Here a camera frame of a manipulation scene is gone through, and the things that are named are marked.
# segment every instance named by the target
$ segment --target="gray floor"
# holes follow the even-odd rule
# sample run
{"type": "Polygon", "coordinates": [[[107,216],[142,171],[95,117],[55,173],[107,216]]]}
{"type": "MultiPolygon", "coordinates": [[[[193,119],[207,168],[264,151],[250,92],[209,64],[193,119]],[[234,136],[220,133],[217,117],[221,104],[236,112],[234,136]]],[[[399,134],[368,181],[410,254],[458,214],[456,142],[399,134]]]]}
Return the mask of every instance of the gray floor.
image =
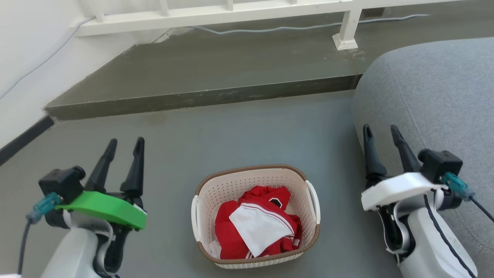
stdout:
{"type": "MultiPolygon", "coordinates": [[[[359,24],[355,34],[359,48],[344,51],[337,51],[331,38],[339,32],[337,26],[229,35],[193,30],[126,51],[47,107],[83,104],[80,109],[91,111],[105,101],[115,106],[136,105],[118,100],[362,74],[377,57],[393,49],[492,37],[493,10],[492,0],[389,7],[384,17],[431,16],[359,24]]],[[[341,22],[342,17],[342,13],[330,13],[208,27],[218,31],[303,27],[341,22]]],[[[140,105],[151,107],[145,102],[140,105]]]]}
{"type": "MultiPolygon", "coordinates": [[[[0,270],[14,272],[24,215],[42,197],[37,180],[53,168],[90,172],[111,138],[119,140],[107,189],[116,191],[130,167],[138,136],[146,140],[144,204],[147,228],[127,241],[120,274],[134,277],[401,277],[384,250],[377,215],[362,211],[363,156],[350,116],[353,92],[69,121],[0,167],[0,270]],[[251,270],[223,270],[198,250],[190,204],[208,174],[287,163],[313,183],[322,229],[302,257],[251,270]]],[[[32,228],[25,277],[38,277],[64,234],[41,222],[32,228]]]]}

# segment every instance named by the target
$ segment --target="gray cushion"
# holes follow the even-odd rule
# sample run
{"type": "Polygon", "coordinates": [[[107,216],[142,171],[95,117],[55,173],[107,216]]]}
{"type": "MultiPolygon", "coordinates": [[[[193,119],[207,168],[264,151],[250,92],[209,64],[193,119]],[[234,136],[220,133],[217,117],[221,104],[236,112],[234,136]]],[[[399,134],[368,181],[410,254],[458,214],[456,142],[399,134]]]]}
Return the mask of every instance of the gray cushion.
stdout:
{"type": "MultiPolygon", "coordinates": [[[[360,80],[352,107],[362,142],[365,123],[381,161],[402,172],[389,126],[415,154],[449,150],[463,160],[460,177],[494,213],[494,38],[434,42],[388,52],[360,80]]],[[[441,213],[474,260],[479,277],[494,272],[494,223],[472,202],[441,213]]]]}

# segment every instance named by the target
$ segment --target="white railing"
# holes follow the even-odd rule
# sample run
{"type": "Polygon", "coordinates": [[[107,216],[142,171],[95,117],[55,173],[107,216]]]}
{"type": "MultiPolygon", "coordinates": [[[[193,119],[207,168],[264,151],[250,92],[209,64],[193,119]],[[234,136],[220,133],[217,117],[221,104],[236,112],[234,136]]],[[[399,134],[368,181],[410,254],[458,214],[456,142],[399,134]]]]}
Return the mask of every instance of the white railing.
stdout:
{"type": "Polygon", "coordinates": [[[362,9],[446,2],[453,0],[262,0],[223,5],[170,9],[159,0],[161,10],[105,15],[100,0],[85,0],[96,18],[79,27],[76,36],[187,27],[269,18],[345,12],[340,32],[333,35],[337,49],[357,48],[354,35],[362,9]]]}

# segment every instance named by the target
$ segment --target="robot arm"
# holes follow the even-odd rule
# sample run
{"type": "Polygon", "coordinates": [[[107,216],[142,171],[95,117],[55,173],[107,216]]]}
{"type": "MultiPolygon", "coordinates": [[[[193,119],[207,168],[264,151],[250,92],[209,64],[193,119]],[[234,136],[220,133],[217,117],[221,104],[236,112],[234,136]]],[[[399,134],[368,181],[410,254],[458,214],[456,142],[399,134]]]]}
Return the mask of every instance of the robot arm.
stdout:
{"type": "Polygon", "coordinates": [[[362,206],[380,215],[386,250],[396,256],[403,277],[476,277],[472,259],[437,213],[461,204],[461,197],[441,181],[447,172],[457,175],[462,161],[447,151],[426,149],[419,154],[420,166],[398,127],[391,126],[404,173],[387,177],[370,127],[363,131],[367,185],[362,206]]]}
{"type": "MultiPolygon", "coordinates": [[[[141,200],[144,139],[137,140],[134,161],[121,192],[110,193],[104,185],[116,148],[117,140],[112,139],[84,187],[80,180],[85,172],[78,166],[53,170],[40,180],[44,195],[55,196],[61,202],[46,214],[47,223],[70,229],[41,278],[118,277],[116,272],[122,264],[127,235],[132,230],[144,229],[147,213],[141,200]]],[[[27,216],[28,223],[35,224],[41,215],[35,206],[27,216]]],[[[22,259],[19,269],[22,272],[22,259]]]]}

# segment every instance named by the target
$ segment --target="black cable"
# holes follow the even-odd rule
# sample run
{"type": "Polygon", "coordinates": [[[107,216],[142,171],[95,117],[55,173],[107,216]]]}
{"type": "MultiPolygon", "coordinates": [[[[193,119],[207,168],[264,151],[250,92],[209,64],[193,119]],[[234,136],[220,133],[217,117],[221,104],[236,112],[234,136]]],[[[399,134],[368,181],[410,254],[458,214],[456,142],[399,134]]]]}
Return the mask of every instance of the black cable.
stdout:
{"type": "Polygon", "coordinates": [[[446,243],[446,245],[450,249],[451,253],[458,259],[458,261],[460,262],[461,266],[463,266],[463,268],[465,268],[467,270],[467,272],[470,275],[470,277],[471,278],[477,278],[475,276],[475,274],[473,274],[473,272],[468,268],[468,266],[466,265],[466,263],[461,259],[460,255],[458,255],[458,253],[456,252],[456,250],[453,248],[453,246],[451,245],[451,243],[449,242],[449,240],[444,235],[443,230],[441,230],[441,227],[439,226],[439,223],[437,223],[436,218],[432,214],[432,210],[431,210],[431,207],[429,205],[429,200],[427,200],[427,195],[424,195],[424,200],[425,200],[425,207],[427,208],[427,211],[429,212],[429,217],[431,218],[432,223],[434,223],[434,227],[436,227],[436,230],[441,235],[441,238],[443,239],[444,243],[446,243]]]}
{"type": "Polygon", "coordinates": [[[22,266],[24,264],[24,250],[26,250],[26,241],[28,239],[29,227],[32,224],[32,220],[28,219],[28,223],[24,228],[24,234],[22,235],[21,251],[19,252],[19,264],[17,267],[17,274],[22,275],[22,266]]]}
{"type": "Polygon", "coordinates": [[[483,207],[483,206],[479,203],[479,201],[477,201],[477,199],[475,199],[473,196],[470,196],[470,197],[469,197],[469,199],[470,199],[470,200],[472,200],[472,202],[473,202],[474,204],[476,204],[476,205],[479,207],[479,209],[480,209],[481,211],[483,211],[483,212],[487,215],[487,217],[489,217],[489,218],[490,218],[490,220],[491,220],[492,222],[494,222],[494,216],[493,216],[492,214],[490,214],[490,213],[489,213],[489,212],[488,212],[488,211],[487,211],[487,210],[486,210],[486,209],[485,209],[485,208],[484,208],[484,207],[483,207]]]}

